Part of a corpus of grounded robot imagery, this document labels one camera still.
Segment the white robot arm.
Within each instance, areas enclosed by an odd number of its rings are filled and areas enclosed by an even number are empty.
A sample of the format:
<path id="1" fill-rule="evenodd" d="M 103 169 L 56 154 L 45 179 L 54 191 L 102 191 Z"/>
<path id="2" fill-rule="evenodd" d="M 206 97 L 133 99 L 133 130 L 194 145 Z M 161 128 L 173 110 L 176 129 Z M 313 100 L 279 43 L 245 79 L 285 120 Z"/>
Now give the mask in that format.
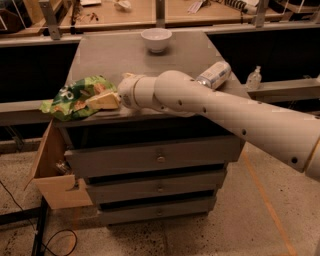
<path id="1" fill-rule="evenodd" d="M 293 169 L 320 179 L 320 119 L 206 87 L 179 71 L 157 77 L 127 75 L 118 90 L 87 101 L 93 109 L 153 109 L 171 115 L 201 115 Z"/>

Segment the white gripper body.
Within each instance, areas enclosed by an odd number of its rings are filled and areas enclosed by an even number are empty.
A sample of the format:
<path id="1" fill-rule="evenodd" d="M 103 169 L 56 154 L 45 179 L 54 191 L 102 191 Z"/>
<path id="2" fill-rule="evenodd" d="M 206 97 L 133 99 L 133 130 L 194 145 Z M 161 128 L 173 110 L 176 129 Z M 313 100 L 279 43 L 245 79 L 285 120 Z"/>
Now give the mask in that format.
<path id="1" fill-rule="evenodd" d="M 155 77 L 126 73 L 117 87 L 121 103 L 130 109 L 155 109 L 155 81 Z"/>

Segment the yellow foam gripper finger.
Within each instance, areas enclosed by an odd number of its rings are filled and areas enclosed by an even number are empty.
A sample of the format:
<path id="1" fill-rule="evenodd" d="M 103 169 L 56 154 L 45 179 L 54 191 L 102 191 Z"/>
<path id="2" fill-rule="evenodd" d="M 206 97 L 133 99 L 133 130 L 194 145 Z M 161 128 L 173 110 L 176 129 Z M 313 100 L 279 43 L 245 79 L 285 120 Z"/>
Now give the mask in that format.
<path id="1" fill-rule="evenodd" d="M 119 107 L 119 99 L 116 93 L 100 93 L 86 100 L 86 104 L 91 109 L 117 109 Z"/>

